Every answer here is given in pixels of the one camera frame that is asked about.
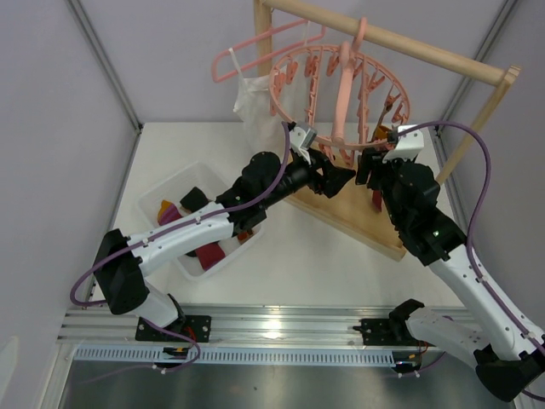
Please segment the pink round clip hanger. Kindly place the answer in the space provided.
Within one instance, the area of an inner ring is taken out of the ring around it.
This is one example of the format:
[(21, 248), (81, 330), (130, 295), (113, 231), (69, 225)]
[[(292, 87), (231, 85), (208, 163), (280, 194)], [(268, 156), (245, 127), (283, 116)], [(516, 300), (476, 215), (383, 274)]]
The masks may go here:
[[(370, 111), (369, 99), (373, 92), (377, 91), (383, 84), (389, 87), (383, 98), (383, 105), (389, 95), (396, 96), (401, 94), (393, 110), (386, 116), (389, 123), (397, 105), (401, 101), (404, 103), (404, 109), (401, 111), (404, 116), (403, 123), (392, 125), (406, 125), (410, 118), (410, 101), (402, 83), (382, 63), (360, 51), (364, 35), (367, 31), (367, 19), (363, 17), (359, 20), (357, 34), (350, 42), (345, 41), (339, 45), (309, 45), (291, 50), (282, 56), (279, 62), (275, 63), (270, 72), (269, 79), (271, 114), (279, 115), (286, 122), (293, 122), (294, 119), (284, 110), (279, 97), (283, 87), (293, 78), (294, 71), (296, 70), (294, 67), (296, 56), (306, 56), (304, 76), (309, 80), (309, 90), (304, 122), (314, 125), (318, 105), (320, 76), (325, 75), (330, 77), (335, 73), (339, 74), (331, 131), (328, 135), (316, 136), (314, 142), (318, 145), (318, 149), (326, 156), (331, 159), (339, 157), (349, 167), (354, 165), (358, 151), (376, 143), (384, 143), (386, 141), (386, 139), (376, 142), (371, 141), (374, 130), (370, 129), (368, 119)], [(346, 137), (345, 125), (347, 123), (351, 96), (355, 88), (359, 90), (357, 94), (358, 107), (356, 110), (358, 139), (355, 142), (350, 142)]]

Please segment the white plastic basket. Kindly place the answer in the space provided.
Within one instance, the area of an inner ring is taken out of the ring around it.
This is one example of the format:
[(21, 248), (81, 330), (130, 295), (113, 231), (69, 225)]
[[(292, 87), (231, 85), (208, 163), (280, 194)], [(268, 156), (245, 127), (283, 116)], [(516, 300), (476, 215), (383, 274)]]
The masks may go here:
[[(194, 162), (157, 182), (136, 200), (135, 205), (146, 223), (158, 228), (187, 217), (227, 189), (227, 180), (215, 168)], [(237, 237), (208, 244), (179, 256), (174, 265), (186, 279), (202, 281), (241, 256), (263, 233), (264, 227), (257, 225)]]

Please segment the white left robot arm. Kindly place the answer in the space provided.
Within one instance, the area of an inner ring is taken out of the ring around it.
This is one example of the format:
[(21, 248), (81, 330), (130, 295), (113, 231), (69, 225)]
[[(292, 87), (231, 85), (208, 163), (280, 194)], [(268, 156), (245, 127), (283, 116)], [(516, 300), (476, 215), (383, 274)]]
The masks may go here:
[(134, 313), (161, 328), (181, 320), (176, 300), (153, 289), (146, 275), (179, 256), (249, 231), (266, 219), (269, 207), (304, 187), (332, 198), (356, 175), (333, 165), (320, 151), (312, 149), (309, 155), (295, 155), (283, 166), (276, 154), (257, 153), (231, 188), (189, 216), (132, 237), (118, 229), (106, 233), (93, 275), (110, 312)]

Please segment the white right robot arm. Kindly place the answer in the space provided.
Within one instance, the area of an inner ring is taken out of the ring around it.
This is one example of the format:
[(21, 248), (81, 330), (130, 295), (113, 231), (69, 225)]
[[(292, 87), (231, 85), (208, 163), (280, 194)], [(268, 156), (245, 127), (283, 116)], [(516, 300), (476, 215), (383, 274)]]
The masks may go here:
[(407, 251), (450, 287), (479, 325), (475, 331), (410, 299), (390, 313), (393, 331), (464, 362), (499, 400), (523, 393), (544, 373), (544, 331), (514, 305), (469, 237), (438, 209), (440, 186), (432, 170), (368, 148), (359, 157), (356, 182), (382, 198)]

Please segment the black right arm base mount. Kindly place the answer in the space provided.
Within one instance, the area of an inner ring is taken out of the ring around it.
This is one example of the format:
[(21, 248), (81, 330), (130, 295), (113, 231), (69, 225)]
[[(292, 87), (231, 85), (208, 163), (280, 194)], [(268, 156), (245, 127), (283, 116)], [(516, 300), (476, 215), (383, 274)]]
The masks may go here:
[(352, 329), (361, 335), (364, 346), (410, 345), (410, 340), (394, 333), (388, 319), (361, 319)]

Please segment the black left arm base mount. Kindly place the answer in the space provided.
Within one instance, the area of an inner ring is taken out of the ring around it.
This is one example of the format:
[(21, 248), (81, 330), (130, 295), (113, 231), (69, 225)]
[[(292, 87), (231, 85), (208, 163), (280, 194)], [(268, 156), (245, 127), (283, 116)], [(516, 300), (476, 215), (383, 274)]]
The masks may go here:
[[(207, 343), (211, 332), (212, 317), (209, 315), (187, 315), (182, 324), (176, 321), (166, 330), (191, 338), (197, 343)], [(153, 329), (142, 318), (139, 318), (135, 331), (135, 340), (140, 342), (180, 342), (178, 337)]]

